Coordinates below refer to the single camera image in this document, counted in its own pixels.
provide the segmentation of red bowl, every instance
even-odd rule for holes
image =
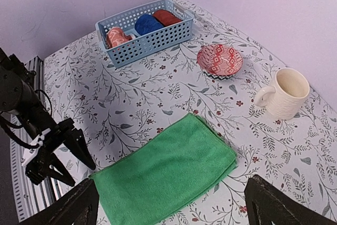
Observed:
[[[218,79],[227,79],[236,74],[242,67],[240,53],[232,47],[222,44],[202,46],[197,55],[197,63],[201,69]]]

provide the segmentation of white wall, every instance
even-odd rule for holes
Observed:
[[[337,0],[189,0],[302,72],[337,110]]]
[[[0,0],[0,47],[26,62],[95,30],[105,16],[154,0]]]

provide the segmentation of robotic arm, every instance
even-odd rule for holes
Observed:
[[[83,132],[75,128],[74,121],[68,118],[57,124],[46,111],[34,91],[35,75],[15,55],[8,57],[0,48],[0,111],[15,115],[21,123],[16,126],[0,115],[0,126],[11,139],[27,149],[21,162],[26,166],[26,176],[34,184],[40,184],[49,176],[74,186],[75,181],[53,153],[62,143],[90,169],[94,170],[96,165]],[[24,128],[34,141],[31,144],[21,141],[9,127]]]

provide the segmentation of table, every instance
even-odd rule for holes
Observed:
[[[247,224],[243,190],[256,173],[295,201],[336,220],[337,114],[314,90],[289,121],[254,106],[256,92],[284,63],[206,10],[175,1],[196,16],[190,41],[117,70],[98,46],[96,32],[48,57],[45,87],[55,120],[74,119],[101,170],[187,112],[204,117],[237,152],[237,168],[162,225]],[[235,78],[214,81],[201,72],[196,54],[210,43],[230,45],[243,54],[243,68]],[[66,147],[56,154],[77,183],[92,173]],[[109,224],[101,207],[97,224]]]

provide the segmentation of mug handle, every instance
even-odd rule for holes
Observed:
[[[262,87],[256,94],[254,99],[254,104],[257,106],[266,106],[268,104],[267,100],[264,100],[263,97],[268,93],[275,93],[276,89],[273,86]]]

